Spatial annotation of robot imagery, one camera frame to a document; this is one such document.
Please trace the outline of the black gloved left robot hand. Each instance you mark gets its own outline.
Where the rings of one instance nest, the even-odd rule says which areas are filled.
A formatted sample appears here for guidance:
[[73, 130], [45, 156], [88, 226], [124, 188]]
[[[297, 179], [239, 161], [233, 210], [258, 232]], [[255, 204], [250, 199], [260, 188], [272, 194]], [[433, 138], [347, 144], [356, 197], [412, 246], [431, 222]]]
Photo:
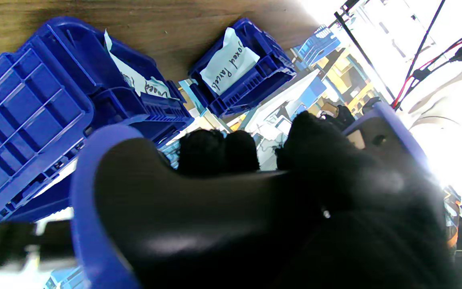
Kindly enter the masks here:
[[330, 103], [325, 103], [322, 106], [318, 117], [319, 119], [332, 124], [340, 131], [346, 130], [356, 120], [346, 106], [334, 106]]

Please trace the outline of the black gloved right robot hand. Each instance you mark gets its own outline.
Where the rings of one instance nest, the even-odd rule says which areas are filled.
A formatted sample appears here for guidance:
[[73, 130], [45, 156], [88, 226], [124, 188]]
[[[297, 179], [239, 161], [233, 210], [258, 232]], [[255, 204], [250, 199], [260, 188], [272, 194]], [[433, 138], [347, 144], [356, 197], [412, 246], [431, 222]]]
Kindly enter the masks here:
[[307, 111], [293, 120], [276, 152], [295, 183], [315, 182], [317, 224], [287, 264], [266, 280], [234, 274], [211, 280], [233, 289], [458, 289], [442, 218], [427, 186], [404, 184], [336, 126]]

